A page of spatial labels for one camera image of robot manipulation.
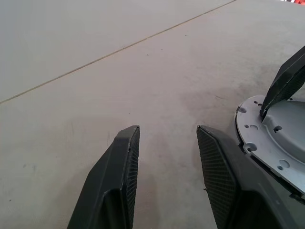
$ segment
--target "gray metal plate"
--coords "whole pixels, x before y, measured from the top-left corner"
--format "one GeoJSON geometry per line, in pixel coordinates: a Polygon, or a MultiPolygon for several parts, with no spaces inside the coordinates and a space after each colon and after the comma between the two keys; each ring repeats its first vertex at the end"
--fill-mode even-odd
{"type": "Polygon", "coordinates": [[[247,99],[237,112],[236,125],[244,142],[244,150],[304,194],[305,164],[279,146],[262,124],[259,110],[264,98],[264,95],[257,95],[247,99]]]}

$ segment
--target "black plastic part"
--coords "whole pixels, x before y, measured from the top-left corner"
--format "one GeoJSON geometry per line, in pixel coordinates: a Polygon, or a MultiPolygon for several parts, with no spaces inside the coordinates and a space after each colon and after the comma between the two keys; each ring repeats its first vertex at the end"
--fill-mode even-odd
{"type": "Polygon", "coordinates": [[[305,46],[286,61],[279,69],[265,97],[260,115],[281,100],[289,99],[305,82],[305,46]]]}
{"type": "Polygon", "coordinates": [[[218,229],[296,229],[266,173],[221,131],[197,127],[204,183],[218,229]]]}
{"type": "Polygon", "coordinates": [[[132,229],[140,129],[131,126],[89,172],[68,229],[132,229]]]}

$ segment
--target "floor seam line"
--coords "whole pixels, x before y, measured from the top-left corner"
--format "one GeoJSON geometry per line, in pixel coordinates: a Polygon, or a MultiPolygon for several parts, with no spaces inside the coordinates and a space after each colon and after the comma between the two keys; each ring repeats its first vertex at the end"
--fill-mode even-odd
{"type": "Polygon", "coordinates": [[[93,63],[96,63],[96,62],[98,62],[98,61],[101,61],[101,60],[103,60],[103,59],[105,59],[105,58],[107,58],[107,57],[109,57],[109,56],[112,56],[112,55],[114,55],[114,54],[120,52],[120,51],[123,51],[123,50],[125,50],[125,49],[128,49],[128,48],[130,48],[130,47],[132,47],[132,46],[134,46],[134,45],[136,45],[136,44],[138,44],[138,43],[141,43],[141,42],[143,42],[143,41],[145,41],[145,40],[147,40],[147,39],[150,39],[150,38],[152,38],[152,37],[154,37],[154,36],[157,36],[157,35],[159,35],[159,34],[161,34],[161,33],[166,32],[166,31],[168,31],[168,30],[171,30],[171,29],[174,29],[174,28],[176,28],[176,27],[178,27],[178,26],[180,26],[180,25],[183,25],[183,24],[185,24],[185,23],[187,23],[187,22],[189,22],[189,21],[192,21],[192,20],[194,20],[194,19],[196,19],[196,18],[199,18],[199,17],[201,17],[201,16],[203,16],[203,15],[205,15],[205,14],[207,14],[207,13],[210,13],[210,12],[212,12],[212,11],[214,11],[214,10],[217,10],[217,9],[219,9],[219,8],[221,8],[221,7],[223,7],[223,6],[226,6],[226,5],[228,5],[228,4],[232,3],[232,2],[235,2],[235,1],[237,1],[237,0],[233,0],[233,1],[227,2],[227,3],[224,4],[224,5],[218,6],[218,7],[214,8],[214,9],[211,9],[211,10],[205,12],[205,13],[199,14],[199,15],[197,15],[197,16],[191,18],[191,19],[188,19],[188,20],[186,20],[186,21],[183,21],[183,22],[181,22],[181,23],[179,23],[179,24],[176,24],[176,25],[174,25],[174,26],[172,26],[172,27],[170,27],[170,28],[168,28],[168,29],[162,30],[161,32],[155,33],[155,34],[153,34],[153,35],[151,35],[151,36],[148,36],[148,37],[146,37],[146,38],[144,38],[144,39],[142,39],[142,40],[139,40],[139,41],[137,41],[137,42],[135,42],[135,43],[132,43],[132,44],[130,44],[130,45],[127,45],[127,46],[124,47],[124,48],[121,48],[121,49],[119,49],[119,50],[117,50],[117,51],[114,51],[114,52],[112,52],[112,53],[110,53],[110,54],[107,54],[107,55],[105,55],[105,56],[103,56],[103,57],[101,57],[101,58],[99,58],[99,59],[96,59],[96,60],[94,60],[94,61],[91,61],[91,62],[89,62],[89,63],[87,63],[87,64],[85,64],[85,65],[82,65],[81,67],[78,67],[78,68],[76,68],[76,69],[74,69],[74,70],[71,70],[71,71],[69,71],[69,72],[67,72],[67,73],[65,73],[65,74],[62,74],[62,75],[60,75],[60,76],[58,76],[58,77],[56,77],[56,78],[53,78],[53,79],[51,79],[51,80],[49,80],[49,81],[47,81],[47,82],[41,83],[41,84],[39,84],[39,85],[37,85],[37,86],[35,86],[35,87],[33,87],[33,88],[30,88],[30,89],[28,89],[28,90],[26,90],[26,91],[24,91],[24,92],[22,92],[22,93],[19,93],[19,94],[15,95],[15,96],[13,96],[13,97],[11,97],[11,98],[8,98],[8,99],[5,99],[5,100],[1,101],[1,102],[0,102],[0,105],[3,104],[3,103],[5,103],[5,102],[8,102],[8,101],[10,101],[10,100],[12,100],[12,99],[15,99],[15,98],[17,98],[17,97],[19,97],[19,96],[22,96],[23,94],[26,94],[26,93],[28,93],[28,92],[30,92],[30,91],[33,91],[33,90],[35,90],[35,89],[37,89],[37,88],[39,88],[39,87],[42,87],[42,86],[44,86],[44,85],[46,85],[46,84],[48,84],[48,83],[51,83],[51,82],[53,82],[53,81],[55,81],[55,80],[58,80],[58,79],[60,79],[60,78],[62,78],[62,77],[64,77],[64,76],[66,76],[66,75],[69,75],[69,74],[71,74],[71,73],[73,73],[73,72],[76,72],[76,71],[78,71],[78,70],[80,70],[80,69],[82,69],[82,68],[85,68],[85,67],[87,67],[87,66],[89,66],[89,65],[91,65],[91,64],[93,64],[93,63]]]}

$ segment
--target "concrete floor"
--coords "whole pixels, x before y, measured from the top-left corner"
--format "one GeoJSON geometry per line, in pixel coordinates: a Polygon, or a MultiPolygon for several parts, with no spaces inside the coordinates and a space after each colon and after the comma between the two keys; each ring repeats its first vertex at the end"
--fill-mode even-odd
{"type": "MultiPolygon", "coordinates": [[[[240,102],[266,93],[304,45],[305,8],[279,0],[66,0],[61,11],[62,1],[43,2],[16,12],[21,21],[0,20],[0,228],[66,228],[88,172],[117,132],[135,124],[134,228],[216,228],[196,126],[226,130],[240,102]]],[[[7,4],[0,15],[13,18],[7,4]]]]}

